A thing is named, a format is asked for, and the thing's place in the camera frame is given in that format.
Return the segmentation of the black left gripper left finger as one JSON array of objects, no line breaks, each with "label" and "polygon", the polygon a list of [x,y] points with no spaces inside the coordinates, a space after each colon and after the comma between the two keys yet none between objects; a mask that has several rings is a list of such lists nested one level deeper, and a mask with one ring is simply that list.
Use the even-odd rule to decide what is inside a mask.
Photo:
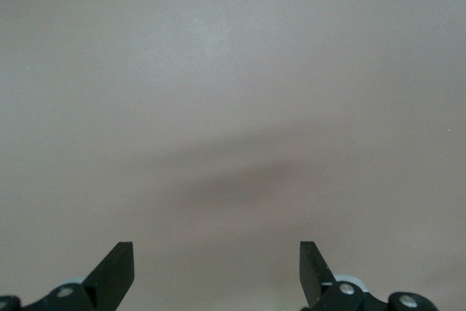
[{"label": "black left gripper left finger", "polygon": [[9,311],[116,310],[135,278],[131,242],[119,242],[85,278],[63,283],[39,300],[23,305],[18,296],[1,297],[1,309]]}]

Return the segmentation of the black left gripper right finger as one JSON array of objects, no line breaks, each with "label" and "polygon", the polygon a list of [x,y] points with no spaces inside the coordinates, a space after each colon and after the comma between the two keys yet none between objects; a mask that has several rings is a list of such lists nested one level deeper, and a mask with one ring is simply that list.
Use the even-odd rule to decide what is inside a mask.
[{"label": "black left gripper right finger", "polygon": [[394,292],[385,302],[377,299],[362,280],[350,275],[333,274],[312,241],[300,242],[299,279],[307,300],[305,310],[437,310],[426,297],[407,291]]}]

